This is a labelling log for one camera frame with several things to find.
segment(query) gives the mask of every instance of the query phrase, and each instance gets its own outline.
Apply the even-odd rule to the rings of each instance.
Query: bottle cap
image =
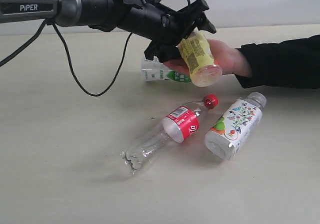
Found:
[[[259,104],[261,104],[261,106],[264,108],[267,104],[267,99],[266,97],[264,97],[261,93],[258,92],[253,92],[251,93],[248,98],[252,98],[254,99],[256,102],[258,102]]]
[[[203,98],[204,101],[209,101],[208,108],[213,109],[218,105],[218,98],[213,94],[208,94],[206,97]]]

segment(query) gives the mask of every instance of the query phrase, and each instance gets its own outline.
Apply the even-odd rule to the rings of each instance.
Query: bottle bottom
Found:
[[[213,154],[224,160],[230,160],[236,154],[233,144],[214,131],[209,131],[205,135],[205,146]]]
[[[208,65],[199,69],[190,76],[193,84],[197,87],[208,87],[213,85],[222,76],[222,68],[218,65]]]

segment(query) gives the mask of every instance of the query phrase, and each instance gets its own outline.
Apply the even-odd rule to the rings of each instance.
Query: robotic arm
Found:
[[[198,28],[216,29],[204,0],[175,11],[161,0],[0,0],[0,23],[51,19],[61,27],[89,26],[104,32],[116,27],[151,40],[145,57],[160,62],[181,58],[176,46]]]

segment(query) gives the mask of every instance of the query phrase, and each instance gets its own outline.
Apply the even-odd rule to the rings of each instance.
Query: black sleeve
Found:
[[[243,88],[320,88],[320,35],[281,43],[247,44],[238,50],[253,73],[253,78],[236,76]]]

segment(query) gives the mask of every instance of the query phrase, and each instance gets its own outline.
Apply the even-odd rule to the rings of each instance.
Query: human hand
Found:
[[[240,51],[219,40],[208,39],[208,42],[214,57],[214,63],[222,68],[223,75],[236,74],[247,78],[252,77],[251,67]],[[164,65],[176,72],[189,75],[188,66],[183,59],[170,60],[165,62]]]

